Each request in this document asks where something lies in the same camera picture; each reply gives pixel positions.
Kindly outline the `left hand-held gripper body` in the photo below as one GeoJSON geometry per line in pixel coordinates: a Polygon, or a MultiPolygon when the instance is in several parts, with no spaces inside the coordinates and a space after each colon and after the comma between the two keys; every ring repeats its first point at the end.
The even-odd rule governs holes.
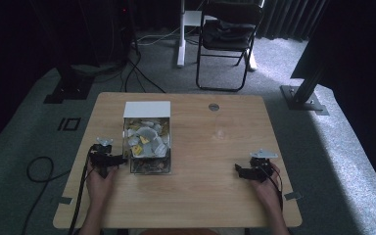
{"type": "Polygon", "coordinates": [[[106,178],[108,176],[108,168],[114,165],[112,152],[112,139],[102,137],[96,138],[97,143],[90,149],[90,162],[99,169],[99,174],[106,178]]]}

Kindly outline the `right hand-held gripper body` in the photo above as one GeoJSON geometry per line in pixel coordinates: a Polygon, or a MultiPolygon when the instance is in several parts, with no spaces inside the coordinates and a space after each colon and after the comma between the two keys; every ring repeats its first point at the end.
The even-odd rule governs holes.
{"type": "Polygon", "coordinates": [[[270,160],[278,157],[276,153],[264,149],[259,149],[256,152],[250,153],[250,156],[250,165],[252,167],[253,180],[263,182],[273,174],[274,168],[270,160]]]}

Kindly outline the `clear box with white lid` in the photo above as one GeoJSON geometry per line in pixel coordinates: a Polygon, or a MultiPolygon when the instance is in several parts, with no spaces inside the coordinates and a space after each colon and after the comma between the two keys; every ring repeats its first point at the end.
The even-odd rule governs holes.
{"type": "Polygon", "coordinates": [[[171,173],[170,117],[169,101],[125,103],[122,153],[131,173],[171,173]]]}

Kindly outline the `person's right hand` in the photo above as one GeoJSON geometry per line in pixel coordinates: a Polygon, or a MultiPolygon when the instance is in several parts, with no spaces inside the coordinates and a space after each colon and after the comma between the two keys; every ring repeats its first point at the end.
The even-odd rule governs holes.
{"type": "Polygon", "coordinates": [[[277,180],[279,168],[275,164],[272,164],[272,166],[274,168],[274,172],[269,179],[266,179],[263,182],[251,180],[250,183],[256,192],[258,200],[261,202],[264,208],[267,205],[278,205],[281,209],[278,189],[279,183],[277,180]]]}

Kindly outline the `person's left hand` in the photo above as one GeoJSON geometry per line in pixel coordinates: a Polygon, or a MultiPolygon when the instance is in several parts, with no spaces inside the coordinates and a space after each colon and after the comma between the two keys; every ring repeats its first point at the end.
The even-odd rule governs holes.
{"type": "Polygon", "coordinates": [[[117,171],[117,166],[110,167],[108,175],[102,177],[91,164],[88,166],[86,185],[91,209],[102,210],[105,207],[113,192],[117,171]]]}

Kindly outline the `pile of tea bags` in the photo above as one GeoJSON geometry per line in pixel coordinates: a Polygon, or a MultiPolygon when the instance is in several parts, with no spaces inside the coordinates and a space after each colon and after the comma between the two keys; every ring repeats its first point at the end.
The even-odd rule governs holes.
{"type": "Polygon", "coordinates": [[[170,150],[169,119],[130,117],[124,120],[123,151],[134,159],[165,158],[170,150]]]}

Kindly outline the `black stand base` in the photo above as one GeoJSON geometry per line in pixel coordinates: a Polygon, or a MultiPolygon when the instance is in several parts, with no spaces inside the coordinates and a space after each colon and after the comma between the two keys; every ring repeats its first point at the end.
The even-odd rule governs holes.
{"type": "Polygon", "coordinates": [[[78,74],[70,65],[56,67],[60,80],[54,91],[44,99],[44,104],[62,104],[65,100],[86,100],[94,76],[78,74]]]}

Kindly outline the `black folding chair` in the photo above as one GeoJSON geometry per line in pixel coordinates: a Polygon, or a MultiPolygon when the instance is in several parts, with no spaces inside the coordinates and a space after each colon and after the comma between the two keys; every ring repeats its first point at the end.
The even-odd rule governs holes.
{"type": "Polygon", "coordinates": [[[197,50],[196,85],[198,88],[210,91],[238,92],[244,87],[247,79],[248,65],[254,49],[255,36],[262,18],[263,9],[259,4],[254,2],[208,1],[203,6],[197,50]],[[207,20],[222,20],[230,24],[252,24],[255,29],[246,41],[206,42],[203,39],[203,25],[207,20]],[[245,68],[240,85],[233,88],[202,85],[200,82],[200,70],[201,59],[203,57],[237,59],[236,66],[244,59],[245,68]]]}

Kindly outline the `dark cloth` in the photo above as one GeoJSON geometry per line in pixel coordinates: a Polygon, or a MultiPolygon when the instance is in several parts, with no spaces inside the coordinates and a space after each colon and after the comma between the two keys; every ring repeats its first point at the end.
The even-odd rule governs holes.
{"type": "Polygon", "coordinates": [[[222,20],[207,20],[203,25],[203,39],[213,41],[246,41],[255,27],[252,24],[227,23],[222,20]]]}

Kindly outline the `white desk leg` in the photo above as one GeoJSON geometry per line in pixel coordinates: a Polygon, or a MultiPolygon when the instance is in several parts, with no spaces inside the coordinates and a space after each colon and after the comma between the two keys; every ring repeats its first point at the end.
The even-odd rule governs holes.
{"type": "Polygon", "coordinates": [[[180,24],[179,24],[179,44],[177,52],[176,65],[179,68],[183,68],[185,65],[185,52],[186,52],[186,39],[185,39],[185,27],[186,26],[199,26],[201,12],[199,10],[186,10],[185,0],[180,0],[180,24]]]}

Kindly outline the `dark curtain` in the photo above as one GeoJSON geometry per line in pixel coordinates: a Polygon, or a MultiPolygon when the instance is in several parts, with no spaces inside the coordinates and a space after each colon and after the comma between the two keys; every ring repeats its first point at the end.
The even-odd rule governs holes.
{"type": "Polygon", "coordinates": [[[260,0],[258,37],[309,40],[330,0],[260,0]]]}

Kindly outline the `metal stand with base plate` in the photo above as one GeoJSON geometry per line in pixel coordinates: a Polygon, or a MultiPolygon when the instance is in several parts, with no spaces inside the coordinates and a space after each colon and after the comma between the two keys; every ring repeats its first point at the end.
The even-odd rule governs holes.
{"type": "Polygon", "coordinates": [[[329,112],[325,105],[322,105],[314,89],[322,75],[326,66],[320,64],[317,66],[312,77],[306,78],[300,86],[282,85],[280,90],[290,110],[295,111],[314,111],[318,116],[328,116],[329,112]]]}

